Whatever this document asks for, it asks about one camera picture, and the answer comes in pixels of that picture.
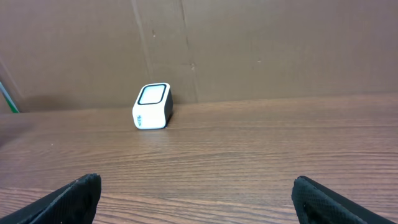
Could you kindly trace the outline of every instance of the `brown cardboard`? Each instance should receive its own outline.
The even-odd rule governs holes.
[[[167,82],[176,103],[197,102],[195,64],[180,0],[137,0],[154,82]]]
[[[199,101],[398,90],[398,1],[183,6]]]
[[[130,0],[0,4],[0,56],[30,111],[132,105],[150,82]]]
[[[391,0],[5,0],[0,77],[24,111],[132,106],[151,82],[177,103],[398,91],[396,21]]]

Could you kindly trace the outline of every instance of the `table surface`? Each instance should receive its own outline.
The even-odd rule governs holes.
[[[398,94],[0,115],[0,217],[94,172],[95,223],[298,223],[300,175],[398,222]]]

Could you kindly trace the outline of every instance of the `black side panel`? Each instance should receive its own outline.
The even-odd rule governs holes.
[[[164,106],[164,115],[166,118],[166,126],[168,125],[172,114],[173,114],[173,98],[172,98],[172,91],[169,90],[169,94],[167,95],[167,99],[166,99],[166,104]]]

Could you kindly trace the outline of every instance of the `black fabric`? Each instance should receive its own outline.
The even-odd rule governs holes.
[[[2,218],[0,224],[89,224],[101,195],[101,177],[87,174]]]
[[[301,224],[393,223],[304,176],[294,181],[292,200]]]

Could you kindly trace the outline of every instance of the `small white box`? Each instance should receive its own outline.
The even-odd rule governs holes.
[[[164,128],[173,111],[173,98],[168,83],[142,87],[132,108],[134,124],[138,129]]]

